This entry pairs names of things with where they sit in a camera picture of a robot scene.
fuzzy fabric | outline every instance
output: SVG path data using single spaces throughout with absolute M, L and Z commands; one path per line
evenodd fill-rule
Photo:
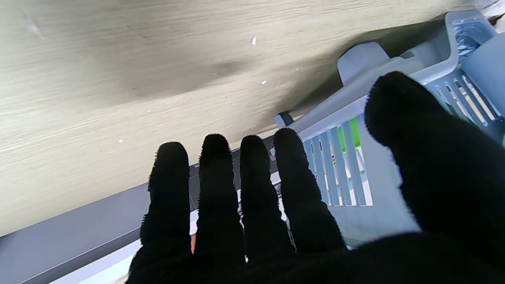
M 400 168 L 400 191 L 422 233 L 383 238 L 348 251 L 321 202 L 302 143 L 274 136 L 281 193 L 294 245 L 280 219 L 261 139 L 241 145 L 242 229 L 228 143 L 207 136 L 200 157 L 195 252 L 190 252 L 187 154 L 160 147 L 149 179 L 151 205 L 128 284 L 427 283 L 505 281 L 505 151 L 446 113 L 407 76 L 381 77 L 365 121 Z

wood grain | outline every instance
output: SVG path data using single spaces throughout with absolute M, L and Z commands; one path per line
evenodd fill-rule
M 166 141 L 272 130 L 359 35 L 468 2 L 1 0 L 0 235 L 146 182 Z

white surface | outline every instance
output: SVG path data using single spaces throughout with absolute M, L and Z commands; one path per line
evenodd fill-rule
M 139 248 L 140 240 L 137 240 L 50 284 L 112 284 L 128 273 L 131 260 Z

hand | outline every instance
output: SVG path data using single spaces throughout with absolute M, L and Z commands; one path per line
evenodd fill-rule
M 191 254 L 187 153 L 180 143 L 166 143 L 158 150 L 149 178 L 151 204 L 141 227 L 143 246 L 132 261 L 128 283 L 222 281 L 259 265 L 262 269 L 254 277 L 271 277 L 273 271 L 297 261 L 347 251 L 335 219 L 321 201 L 297 134 L 281 129 L 274 135 L 274 145 L 296 249 L 280 218 L 262 140 L 251 135 L 241 144 L 242 228 L 230 149 L 223 136 L 211 134 L 199 162 L 198 233 Z

gray panel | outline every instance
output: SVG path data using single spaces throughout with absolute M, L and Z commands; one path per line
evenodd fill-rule
M 482 124 L 482 122 L 480 121 L 477 114 L 470 107 L 470 104 L 468 104 L 467 100 L 463 97 L 463 94 L 461 93 L 458 86 L 456 86 L 456 84 L 454 82 L 450 82 L 449 84 L 450 84 L 452 90 L 454 91 L 454 94 L 456 94 L 456 97 L 458 98 L 460 103 L 463 105 L 463 108 L 467 111 L 467 113 L 472 118 L 475 125 L 477 125 L 480 129 L 484 129 L 484 124 Z
M 345 206 L 351 206 L 352 202 L 350 199 L 347 174 L 345 173 L 345 162 L 342 154 L 342 144 L 340 143 L 340 135 L 338 133 L 337 127 L 330 130 L 330 136 L 334 151 L 333 153 L 335 155 L 335 163 L 337 164 L 338 185 L 340 187 L 342 202 Z
M 135 231 L 148 207 L 147 185 L 142 184 L 2 237 L 2 284 L 26 281 Z M 67 267 L 70 271 L 53 270 L 45 278 L 55 280 L 108 253 L 97 250 L 94 255 L 88 254 L 88 259 L 74 263 L 76 267 Z
M 312 141 L 307 140 L 304 142 L 304 150 L 307 155 L 307 161 L 309 162 L 309 169 L 313 175 L 316 175 L 316 169 L 314 167 L 314 154 L 312 153 Z
M 356 193 L 357 202 L 359 206 L 366 206 L 365 193 L 363 192 L 363 184 L 361 181 L 360 168 L 358 166 L 358 159 L 356 158 L 356 153 L 354 151 L 355 145 L 352 138 L 352 132 L 350 129 L 350 122 L 346 121 L 342 124 L 342 130 L 344 133 L 345 148 L 347 149 L 347 158 L 349 161 L 349 171 L 352 178 L 352 186 L 354 188 L 354 193 Z
M 319 138 L 312 138 L 312 149 L 314 151 L 314 162 L 316 166 L 317 184 L 321 191 L 321 199 L 324 203 L 328 204 L 328 190 L 326 189 L 326 181 L 324 180 L 324 166 L 323 156 L 321 153 L 321 145 Z
M 487 124 L 491 123 L 491 121 L 492 121 L 491 118 L 487 115 L 486 111 L 484 111 L 484 108 L 482 108 L 482 106 L 480 105 L 477 98 L 474 96 L 474 94 L 472 93 L 470 88 L 468 88 L 467 84 L 463 80 L 462 73 L 459 73 L 459 74 L 460 74 L 461 78 L 458 81 L 460 82 L 461 87 L 465 90 L 465 92 L 467 92 L 468 97 L 470 97 L 470 99 L 473 101 L 475 107 L 479 110 L 480 114 L 484 117 L 484 120 L 487 122 Z
M 321 135 L 319 135 L 319 138 L 321 140 L 321 146 L 323 148 L 324 170 L 326 173 L 331 205 L 338 206 L 340 205 L 340 203 L 338 201 L 337 181 L 335 179 L 335 167 L 333 166 L 333 159 L 330 150 L 330 140 L 328 139 L 328 133 L 327 132 L 322 133 Z

